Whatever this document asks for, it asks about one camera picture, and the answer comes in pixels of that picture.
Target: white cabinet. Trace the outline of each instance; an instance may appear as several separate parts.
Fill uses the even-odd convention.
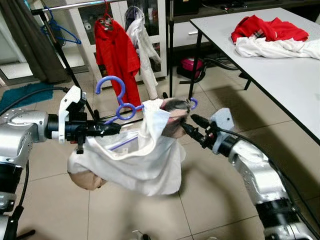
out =
[[[173,25],[173,47],[192,45],[197,43],[198,30],[189,22]],[[208,42],[203,36],[201,42]]]
[[[88,2],[88,0],[64,0],[65,4],[75,4]],[[135,0],[137,7],[143,8],[144,12],[149,11],[150,16],[146,15],[146,29],[150,35],[151,42],[161,58],[161,64],[151,63],[155,77],[164,77],[167,73],[167,57],[166,57],[166,6],[164,0],[149,0],[151,4],[146,6],[148,1]],[[122,27],[125,27],[125,12],[128,6],[132,4],[132,0],[112,2],[109,4],[109,15],[117,21]],[[103,67],[96,63],[96,45],[94,36],[94,23],[96,19],[105,13],[105,4],[90,5],[68,10],[68,17],[73,23],[82,44],[78,45],[81,56],[93,74],[96,81],[100,80],[105,74]],[[136,76],[136,80],[140,81],[140,76]]]

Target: metal pole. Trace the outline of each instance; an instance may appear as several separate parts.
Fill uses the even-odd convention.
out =
[[[189,99],[191,99],[192,92],[194,90],[194,82],[195,82],[195,78],[196,78],[196,71],[197,71],[198,58],[199,58],[199,53],[200,53],[201,39],[202,39],[202,32],[200,30],[198,30],[198,37],[196,39],[196,49],[195,49],[194,60],[193,60],[191,84],[190,84],[190,88],[189,88],[189,96],[188,96]]]
[[[58,52],[58,54],[60,55],[64,65],[65,65],[65,69],[66,69],[67,73],[71,76],[71,78],[72,78],[72,80],[74,82],[74,85],[76,85],[77,87],[79,87],[81,89],[80,84],[79,84],[74,72],[72,71],[72,69],[71,69],[71,67],[69,65],[69,62],[68,62],[68,60],[67,60],[67,58],[65,56],[64,51],[62,50],[59,42],[57,41],[54,33],[52,32],[52,29],[50,28],[50,25],[49,25],[49,23],[47,21],[46,15],[44,14],[43,11],[41,11],[39,15],[41,17],[41,20],[44,23],[44,26],[45,26],[47,32],[49,33],[50,40],[51,40],[55,50]],[[90,115],[92,116],[92,119],[93,120],[97,120],[92,108],[90,107],[90,105],[88,103],[88,101],[85,101],[85,106],[87,107]]]
[[[169,97],[172,98],[173,88],[173,67],[174,67],[174,1],[170,0],[170,19],[169,19],[169,34],[170,34],[170,55],[169,55]]]
[[[49,10],[55,11],[55,10],[69,10],[69,9],[77,9],[85,6],[91,6],[91,5],[98,5],[98,4],[104,4],[105,1],[107,3],[115,3],[115,2],[121,2],[123,0],[99,0],[99,1],[87,1],[87,2],[81,2],[81,3],[75,3],[75,4],[69,4],[69,5],[63,5],[63,6],[54,6],[48,8],[44,8],[44,12],[48,12]]]

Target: black stand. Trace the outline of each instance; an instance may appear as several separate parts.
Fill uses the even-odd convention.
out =
[[[57,51],[57,53],[60,55],[64,65],[65,65],[65,69],[67,71],[67,73],[71,76],[72,80],[73,80],[73,83],[74,85],[76,85],[78,88],[81,89],[80,87],[80,84],[74,74],[74,72],[72,71],[69,63],[68,63],[68,60],[66,59],[66,56],[65,56],[65,53],[64,51],[62,50],[62,47],[60,46],[60,44],[58,43],[52,29],[50,28],[50,25],[48,24],[48,21],[47,21],[47,18],[46,18],[46,15],[43,11],[43,9],[36,9],[36,10],[32,10],[31,11],[32,15],[39,15],[41,17],[41,20],[43,21],[43,24],[47,30],[47,32],[49,33],[49,37],[50,37],[50,40],[55,48],[55,50]],[[88,101],[85,102],[85,106],[87,107],[90,115],[92,116],[92,119],[93,120],[98,120],[98,117],[99,117],[99,112],[96,110],[93,112],[92,108],[90,107]]]
[[[196,49],[195,49],[195,55],[194,55],[194,60],[193,60],[193,69],[192,69],[192,75],[191,75],[191,84],[190,84],[190,88],[189,88],[189,96],[188,96],[189,99],[191,99],[192,92],[194,91],[194,84],[195,84],[198,58],[199,58],[199,52],[200,52],[200,46],[201,46],[201,39],[202,39],[202,32],[200,30],[198,30],[198,37],[196,39]]]
[[[170,19],[169,19],[169,34],[170,34],[170,53],[169,53],[169,97],[172,98],[173,88],[173,66],[174,66],[174,1],[170,0]]]

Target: red shirt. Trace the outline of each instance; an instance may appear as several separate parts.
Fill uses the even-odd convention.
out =
[[[108,75],[117,76],[125,84],[124,103],[141,105],[135,75],[140,69],[140,60],[136,50],[122,26],[112,21],[113,30],[105,30],[99,20],[95,22],[94,35],[96,63],[104,65]],[[111,81],[115,94],[121,92],[121,86]]]
[[[251,37],[266,38],[266,41],[288,40],[306,41],[309,34],[288,21],[275,18],[272,21],[263,21],[256,15],[246,16],[236,26],[231,38],[235,43],[237,38]]]

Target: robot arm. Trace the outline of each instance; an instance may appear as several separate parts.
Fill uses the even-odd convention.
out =
[[[253,144],[236,139],[217,129],[231,130],[234,126],[230,110],[222,108],[211,116],[210,121],[192,115],[202,128],[182,123],[186,133],[215,154],[223,154],[242,176],[250,199],[264,227],[266,240],[316,240],[317,238],[301,222],[279,174],[272,168],[268,157]]]
[[[86,94],[73,86],[61,100],[59,115],[44,111],[12,109],[0,116],[0,240],[15,240],[18,220],[23,207],[14,209],[16,189],[26,167],[33,143],[47,139],[65,140],[78,144],[77,154],[83,153],[86,136],[118,134],[121,125],[87,119],[83,111]]]

